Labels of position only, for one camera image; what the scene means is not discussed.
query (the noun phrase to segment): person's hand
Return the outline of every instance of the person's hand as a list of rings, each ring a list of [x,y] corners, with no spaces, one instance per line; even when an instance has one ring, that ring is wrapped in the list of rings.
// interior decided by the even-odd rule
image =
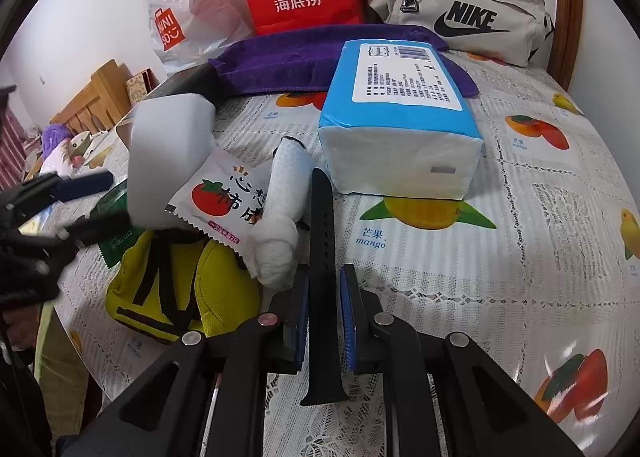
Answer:
[[[37,304],[2,313],[4,323],[7,324],[6,333],[14,349],[28,349],[35,345],[39,316],[40,307]]]

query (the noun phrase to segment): black metal bracket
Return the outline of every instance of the black metal bracket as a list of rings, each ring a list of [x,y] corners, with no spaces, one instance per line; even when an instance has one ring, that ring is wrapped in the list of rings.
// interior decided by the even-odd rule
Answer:
[[[198,455],[221,375],[207,457],[262,455],[266,376],[301,368],[307,285],[301,266],[293,288],[273,297],[270,312],[220,336],[183,335],[84,430],[65,457]]]
[[[340,278],[348,361],[382,372],[387,457],[439,455],[432,376],[450,457],[579,457],[578,447],[465,333],[441,339],[382,312],[352,265]]]

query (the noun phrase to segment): white lace tablecloth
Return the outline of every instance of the white lace tablecloth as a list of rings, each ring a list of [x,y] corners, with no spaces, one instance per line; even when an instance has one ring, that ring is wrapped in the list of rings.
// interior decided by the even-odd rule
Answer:
[[[485,147],[465,201],[495,228],[443,222],[423,230],[396,218],[367,219],[382,198],[337,195],[337,265],[353,263],[361,287],[418,331],[467,332],[532,397],[569,358],[606,360],[602,407],[586,419],[570,408],[559,421],[585,455],[603,456],[640,406],[640,260],[625,256],[620,232],[623,210],[638,217],[638,209],[589,121],[553,104],[554,93],[564,92],[546,72],[449,55],[481,92],[468,103]],[[216,116],[220,146],[256,166],[292,135],[321,162],[318,109],[303,100],[278,106],[277,99],[230,101]],[[540,137],[518,133],[510,116],[552,125],[568,148],[548,127]],[[114,147],[104,166],[119,182],[128,153],[114,133],[108,140]],[[97,199],[59,204],[49,230]],[[86,250],[65,271],[56,302],[112,399],[164,348],[107,316],[104,294],[117,270],[106,268],[97,247]],[[297,376],[269,375],[264,455],[382,456],[382,379],[343,376],[350,401],[303,408],[306,366]]]

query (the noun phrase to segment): wooden headboard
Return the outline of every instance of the wooden headboard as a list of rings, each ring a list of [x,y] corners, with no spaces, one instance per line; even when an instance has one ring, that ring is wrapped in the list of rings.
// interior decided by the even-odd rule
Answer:
[[[569,88],[574,74],[582,30],[583,1],[558,0],[556,3],[556,32],[546,71],[564,90]]]
[[[125,82],[115,60],[109,60],[50,122],[66,124],[74,135],[111,130],[131,108]]]

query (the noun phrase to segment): yellow bag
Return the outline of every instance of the yellow bag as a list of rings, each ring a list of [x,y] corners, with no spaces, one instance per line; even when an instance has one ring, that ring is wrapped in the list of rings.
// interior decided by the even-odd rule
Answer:
[[[259,307],[258,284],[233,250],[183,231],[145,231],[124,253],[106,298],[114,320],[165,344],[190,330],[232,331]]]

